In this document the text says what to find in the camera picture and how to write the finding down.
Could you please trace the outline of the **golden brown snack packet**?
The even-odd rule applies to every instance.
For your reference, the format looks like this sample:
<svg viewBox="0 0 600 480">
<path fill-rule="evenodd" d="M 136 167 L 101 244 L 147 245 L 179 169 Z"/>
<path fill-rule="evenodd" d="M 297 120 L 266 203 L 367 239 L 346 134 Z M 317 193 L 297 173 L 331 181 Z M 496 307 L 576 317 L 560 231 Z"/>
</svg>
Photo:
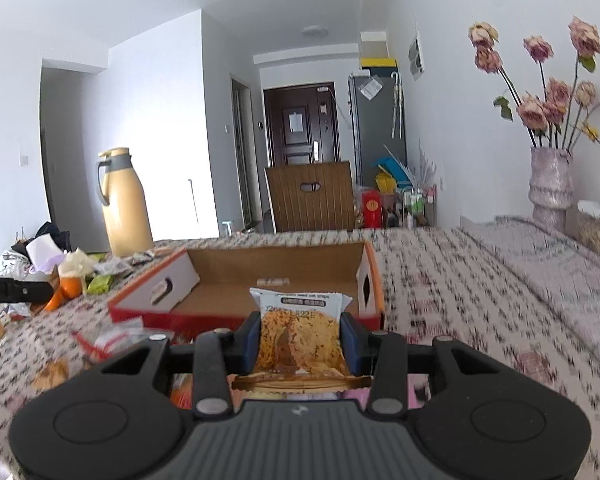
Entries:
<svg viewBox="0 0 600 480">
<path fill-rule="evenodd" d="M 249 375 L 236 390 L 270 394 L 334 393 L 363 388 L 340 344 L 340 318 L 352 298 L 340 292 L 276 292 L 250 289 L 260 309 L 260 344 Z"/>
</svg>

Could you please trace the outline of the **red snack bag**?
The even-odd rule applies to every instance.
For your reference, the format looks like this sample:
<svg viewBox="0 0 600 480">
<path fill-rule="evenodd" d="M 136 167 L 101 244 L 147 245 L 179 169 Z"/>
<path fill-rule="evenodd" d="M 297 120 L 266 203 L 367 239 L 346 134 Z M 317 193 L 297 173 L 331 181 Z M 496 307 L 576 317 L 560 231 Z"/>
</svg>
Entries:
<svg viewBox="0 0 600 480">
<path fill-rule="evenodd" d="M 93 328 L 73 330 L 71 335 L 87 362 L 95 364 L 106 361 L 151 336 L 162 335 L 172 340 L 175 333 L 166 328 L 146 327 L 143 319 L 138 316 L 120 323 L 100 323 Z"/>
</svg>

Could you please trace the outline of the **large orange snack bag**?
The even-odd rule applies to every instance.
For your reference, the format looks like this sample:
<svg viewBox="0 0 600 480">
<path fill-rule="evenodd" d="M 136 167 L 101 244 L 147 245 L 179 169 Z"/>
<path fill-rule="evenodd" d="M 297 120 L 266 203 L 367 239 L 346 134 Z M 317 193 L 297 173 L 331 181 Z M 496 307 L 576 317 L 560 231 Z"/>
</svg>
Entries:
<svg viewBox="0 0 600 480">
<path fill-rule="evenodd" d="M 178 374 L 174 378 L 170 394 L 171 402 L 181 410 L 189 411 L 193 405 L 194 376 L 192 374 Z"/>
</svg>

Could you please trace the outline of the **pink snack packet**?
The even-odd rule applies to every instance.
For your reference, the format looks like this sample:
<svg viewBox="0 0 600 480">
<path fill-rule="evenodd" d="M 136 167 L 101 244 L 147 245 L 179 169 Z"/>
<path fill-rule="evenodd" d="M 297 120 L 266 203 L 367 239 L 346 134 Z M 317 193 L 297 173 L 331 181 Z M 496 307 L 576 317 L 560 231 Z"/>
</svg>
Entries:
<svg viewBox="0 0 600 480">
<path fill-rule="evenodd" d="M 358 402 L 363 411 L 375 400 L 380 398 L 393 398 L 393 394 L 373 393 L 372 387 L 355 388 L 339 393 L 340 400 L 353 400 Z M 432 398 L 431 388 L 426 374 L 409 374 L 406 380 L 405 399 L 402 404 L 406 410 L 422 408 Z"/>
</svg>

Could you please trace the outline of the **triangular brown snack packet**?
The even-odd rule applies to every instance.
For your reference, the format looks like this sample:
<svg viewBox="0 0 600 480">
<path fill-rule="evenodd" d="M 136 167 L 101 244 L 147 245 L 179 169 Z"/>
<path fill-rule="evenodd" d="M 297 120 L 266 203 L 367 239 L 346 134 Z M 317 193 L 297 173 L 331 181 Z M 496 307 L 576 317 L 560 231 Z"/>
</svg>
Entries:
<svg viewBox="0 0 600 480">
<path fill-rule="evenodd" d="M 32 387 L 38 391 L 46 391 L 63 384 L 69 378 L 69 367 L 65 359 L 48 362 L 35 376 Z"/>
</svg>

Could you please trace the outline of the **white tissue box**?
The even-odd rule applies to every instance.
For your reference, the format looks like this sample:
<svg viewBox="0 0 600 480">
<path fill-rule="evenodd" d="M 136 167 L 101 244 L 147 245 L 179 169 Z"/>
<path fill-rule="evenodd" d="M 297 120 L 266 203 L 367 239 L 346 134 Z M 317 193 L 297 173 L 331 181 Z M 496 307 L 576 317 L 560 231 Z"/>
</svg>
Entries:
<svg viewBox="0 0 600 480">
<path fill-rule="evenodd" d="M 54 242 L 50 234 L 35 237 L 26 246 L 27 255 L 36 273 L 50 275 L 65 261 L 66 253 Z"/>
</svg>

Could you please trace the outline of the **right orange tangerine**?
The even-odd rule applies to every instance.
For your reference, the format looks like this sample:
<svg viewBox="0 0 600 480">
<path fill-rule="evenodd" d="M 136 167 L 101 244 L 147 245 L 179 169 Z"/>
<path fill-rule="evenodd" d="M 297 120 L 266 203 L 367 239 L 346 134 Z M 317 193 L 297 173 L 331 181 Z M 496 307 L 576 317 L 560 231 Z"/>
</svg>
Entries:
<svg viewBox="0 0 600 480">
<path fill-rule="evenodd" d="M 50 301 L 45 305 L 44 311 L 53 312 L 67 301 L 79 298 L 84 293 L 84 285 L 84 278 L 78 278 L 77 276 L 64 276 L 60 278 L 58 287 L 55 289 Z"/>
</svg>

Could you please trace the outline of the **white crumpled plastic bag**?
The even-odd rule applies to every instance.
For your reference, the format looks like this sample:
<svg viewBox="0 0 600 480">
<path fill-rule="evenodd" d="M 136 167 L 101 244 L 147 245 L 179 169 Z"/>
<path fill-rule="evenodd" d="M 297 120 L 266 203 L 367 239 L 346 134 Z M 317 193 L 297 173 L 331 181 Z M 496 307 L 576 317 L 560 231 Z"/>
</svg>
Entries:
<svg viewBox="0 0 600 480">
<path fill-rule="evenodd" d="M 87 278 L 97 273 L 98 261 L 81 249 L 67 252 L 64 261 L 58 266 L 60 278 Z"/>
</svg>

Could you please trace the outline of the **green snack packet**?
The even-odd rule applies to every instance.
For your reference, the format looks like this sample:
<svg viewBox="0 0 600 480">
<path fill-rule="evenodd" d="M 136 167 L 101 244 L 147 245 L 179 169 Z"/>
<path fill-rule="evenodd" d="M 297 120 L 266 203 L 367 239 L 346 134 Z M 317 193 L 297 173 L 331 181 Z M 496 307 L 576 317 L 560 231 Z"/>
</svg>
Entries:
<svg viewBox="0 0 600 480">
<path fill-rule="evenodd" d="M 91 281 L 88 282 L 86 293 L 87 295 L 103 295 L 110 291 L 112 284 L 114 284 L 113 275 L 95 275 Z"/>
</svg>

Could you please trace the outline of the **grey snack packets pile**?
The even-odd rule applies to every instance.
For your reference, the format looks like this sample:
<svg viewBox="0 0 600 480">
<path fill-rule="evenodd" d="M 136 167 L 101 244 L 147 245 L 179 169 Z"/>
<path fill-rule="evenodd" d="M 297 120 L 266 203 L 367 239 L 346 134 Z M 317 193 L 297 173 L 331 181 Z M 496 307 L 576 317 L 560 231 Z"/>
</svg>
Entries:
<svg viewBox="0 0 600 480">
<path fill-rule="evenodd" d="M 167 247 L 158 247 L 147 252 L 136 252 L 127 257 L 110 257 L 102 262 L 95 263 L 93 268 L 99 275 L 129 274 L 136 266 L 143 266 L 159 258 L 170 256 L 173 250 Z"/>
</svg>

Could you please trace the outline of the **calligraphy print tablecloth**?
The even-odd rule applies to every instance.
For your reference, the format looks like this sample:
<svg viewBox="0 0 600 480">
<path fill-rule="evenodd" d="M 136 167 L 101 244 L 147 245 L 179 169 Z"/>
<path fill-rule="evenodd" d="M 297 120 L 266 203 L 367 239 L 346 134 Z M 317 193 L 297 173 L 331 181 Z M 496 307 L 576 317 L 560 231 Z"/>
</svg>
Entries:
<svg viewBox="0 0 600 480">
<path fill-rule="evenodd" d="M 174 248 L 326 245 L 369 240 L 379 260 L 390 330 L 416 344 L 448 334 L 576 402 L 592 424 L 592 443 L 578 474 L 600 479 L 600 362 L 585 344 L 485 249 L 458 229 L 242 235 L 178 240 Z M 73 300 L 52 313 L 10 322 L 0 340 L 0 466 L 15 479 L 10 420 L 34 396 L 31 384 L 45 365 L 64 360 L 82 370 L 72 334 L 110 323 L 105 300 Z"/>
</svg>

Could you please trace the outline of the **wooden chair back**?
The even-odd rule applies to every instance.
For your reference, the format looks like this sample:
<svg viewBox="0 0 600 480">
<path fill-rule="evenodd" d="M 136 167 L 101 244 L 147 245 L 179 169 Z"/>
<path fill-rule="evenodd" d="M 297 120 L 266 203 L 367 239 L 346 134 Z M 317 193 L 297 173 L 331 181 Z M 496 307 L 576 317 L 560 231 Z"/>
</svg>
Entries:
<svg viewBox="0 0 600 480">
<path fill-rule="evenodd" d="M 348 162 L 268 167 L 265 175 L 276 233 L 355 228 Z"/>
</svg>

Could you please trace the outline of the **yellow thermos jug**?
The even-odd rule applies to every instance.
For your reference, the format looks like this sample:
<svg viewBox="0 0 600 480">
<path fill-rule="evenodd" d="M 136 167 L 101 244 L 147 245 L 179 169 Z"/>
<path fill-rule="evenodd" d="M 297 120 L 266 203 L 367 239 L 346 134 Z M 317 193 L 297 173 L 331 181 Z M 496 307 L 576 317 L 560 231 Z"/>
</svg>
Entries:
<svg viewBox="0 0 600 480">
<path fill-rule="evenodd" d="M 98 154 L 97 194 L 112 253 L 119 258 L 154 247 L 146 198 L 128 148 Z"/>
</svg>

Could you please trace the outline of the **pink ceramic vase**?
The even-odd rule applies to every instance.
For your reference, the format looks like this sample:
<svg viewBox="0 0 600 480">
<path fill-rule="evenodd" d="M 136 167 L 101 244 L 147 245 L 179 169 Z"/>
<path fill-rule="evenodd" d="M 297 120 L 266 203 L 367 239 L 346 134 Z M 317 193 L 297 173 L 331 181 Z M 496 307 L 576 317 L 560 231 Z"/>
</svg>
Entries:
<svg viewBox="0 0 600 480">
<path fill-rule="evenodd" d="M 562 148 L 532 148 L 528 197 L 532 218 L 565 233 L 573 204 L 572 155 Z"/>
</svg>

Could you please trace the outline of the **dark brown entrance door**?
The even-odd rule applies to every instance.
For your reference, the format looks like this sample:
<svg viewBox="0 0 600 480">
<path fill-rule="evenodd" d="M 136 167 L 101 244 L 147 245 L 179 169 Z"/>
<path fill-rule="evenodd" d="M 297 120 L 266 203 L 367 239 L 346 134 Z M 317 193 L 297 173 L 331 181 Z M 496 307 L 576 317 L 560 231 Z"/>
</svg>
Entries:
<svg viewBox="0 0 600 480">
<path fill-rule="evenodd" d="M 340 161 L 334 90 L 332 82 L 264 90 L 272 166 Z"/>
</svg>

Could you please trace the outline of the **grey refrigerator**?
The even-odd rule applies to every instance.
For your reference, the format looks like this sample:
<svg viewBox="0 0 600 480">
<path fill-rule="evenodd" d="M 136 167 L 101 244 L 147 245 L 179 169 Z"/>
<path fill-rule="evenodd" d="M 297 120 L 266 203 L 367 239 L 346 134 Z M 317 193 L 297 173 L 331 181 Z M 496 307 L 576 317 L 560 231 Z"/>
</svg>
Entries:
<svg viewBox="0 0 600 480">
<path fill-rule="evenodd" d="M 356 183 L 372 188 L 378 162 L 390 155 L 406 162 L 406 142 L 396 76 L 348 79 Z"/>
</svg>

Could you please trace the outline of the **yellow box on refrigerator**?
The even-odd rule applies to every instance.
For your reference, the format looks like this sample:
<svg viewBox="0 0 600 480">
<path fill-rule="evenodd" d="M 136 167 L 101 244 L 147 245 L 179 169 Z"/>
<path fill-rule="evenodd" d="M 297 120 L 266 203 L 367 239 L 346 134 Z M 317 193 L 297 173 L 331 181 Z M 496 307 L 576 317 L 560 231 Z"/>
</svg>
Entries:
<svg viewBox="0 0 600 480">
<path fill-rule="evenodd" d="M 363 70 L 395 70 L 398 63 L 394 58 L 360 58 Z"/>
</svg>

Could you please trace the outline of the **dried pink roses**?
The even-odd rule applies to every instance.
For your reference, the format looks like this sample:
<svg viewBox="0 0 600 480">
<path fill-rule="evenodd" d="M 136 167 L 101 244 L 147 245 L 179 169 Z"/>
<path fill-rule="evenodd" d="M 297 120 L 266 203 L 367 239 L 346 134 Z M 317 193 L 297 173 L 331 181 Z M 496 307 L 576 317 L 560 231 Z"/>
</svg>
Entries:
<svg viewBox="0 0 600 480">
<path fill-rule="evenodd" d="M 501 118 L 519 119 L 534 148 L 557 148 L 568 154 L 585 138 L 600 148 L 600 94 L 594 82 L 580 77 L 592 74 L 600 56 L 598 28 L 580 18 L 569 25 L 569 39 L 574 50 L 572 81 L 547 76 L 545 64 L 554 58 L 553 46 L 538 35 L 522 40 L 522 46 L 540 74 L 541 92 L 523 92 L 516 88 L 498 52 L 500 35 L 487 22 L 475 22 L 468 28 L 474 48 L 474 63 L 485 74 L 498 75 L 506 92 L 493 100 Z"/>
</svg>

